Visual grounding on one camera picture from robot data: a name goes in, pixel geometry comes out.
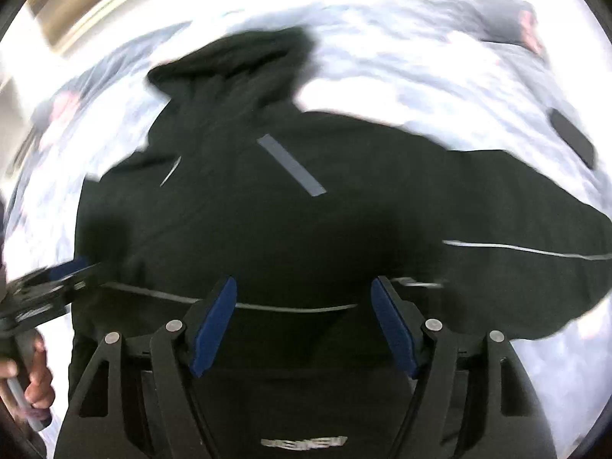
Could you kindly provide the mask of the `person's left hand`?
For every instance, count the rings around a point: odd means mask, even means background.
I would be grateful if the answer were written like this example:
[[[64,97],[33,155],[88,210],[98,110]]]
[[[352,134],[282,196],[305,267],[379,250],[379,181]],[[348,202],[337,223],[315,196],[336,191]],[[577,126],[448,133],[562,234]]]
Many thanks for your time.
[[[11,395],[6,380],[18,376],[18,365],[10,358],[1,358],[1,399],[13,415],[22,420],[25,415]],[[47,364],[47,349],[44,338],[36,332],[33,339],[33,358],[29,370],[29,384],[24,390],[26,401],[35,409],[49,410],[55,400],[52,386],[53,375]]]

